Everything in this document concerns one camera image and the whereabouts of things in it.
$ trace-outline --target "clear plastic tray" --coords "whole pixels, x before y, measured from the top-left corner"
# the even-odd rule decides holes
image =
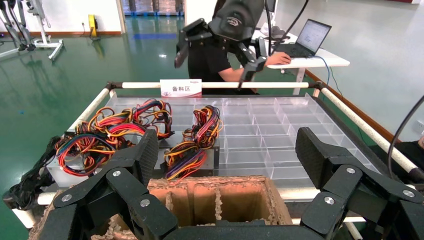
[[[106,106],[133,108],[147,98],[113,97]],[[347,148],[367,168],[378,172],[364,154],[308,95],[304,97],[171,98],[172,130],[193,123],[193,110],[212,105],[220,110],[221,176],[265,175],[282,187],[312,187],[295,152],[298,129],[309,127],[324,143]]]

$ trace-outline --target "white stand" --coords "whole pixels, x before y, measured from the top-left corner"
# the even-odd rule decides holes
[[[2,53],[0,53],[0,59],[1,58],[4,58],[4,57],[7,57],[9,55],[12,55],[12,54],[16,54],[18,52],[19,52],[18,48],[15,48],[15,49],[12,49],[12,50],[9,50],[9,51],[2,52]]]
[[[56,57],[58,56],[61,48],[64,46],[64,41],[63,39],[59,39],[59,42],[50,42],[50,35],[48,37],[46,37],[46,31],[44,30],[44,24],[40,18],[40,16],[37,16],[37,20],[38,20],[38,24],[41,26],[41,38],[42,38],[42,42],[41,39],[36,39],[34,40],[34,45],[37,48],[40,49],[54,49],[53,53],[50,54],[48,56],[48,58],[52,61],[54,61],[56,59]]]

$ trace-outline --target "table leg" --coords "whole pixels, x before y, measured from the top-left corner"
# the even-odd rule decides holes
[[[297,75],[296,75],[296,83],[301,83],[304,80],[306,68],[298,68],[297,69]],[[301,91],[300,88],[295,88],[293,90],[293,95],[299,95],[299,92]]]

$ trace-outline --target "black shirt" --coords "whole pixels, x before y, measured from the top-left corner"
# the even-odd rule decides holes
[[[202,82],[225,82],[219,72],[230,69],[228,52],[212,45],[192,45],[188,50],[188,76],[191,79],[201,79]],[[205,88],[203,95],[234,95],[255,94],[250,89],[242,92],[231,88]]]

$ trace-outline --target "laptop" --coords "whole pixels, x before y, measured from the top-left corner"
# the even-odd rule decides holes
[[[309,58],[315,56],[332,27],[308,19],[294,44],[281,43],[274,46],[275,51],[285,52],[291,58]]]

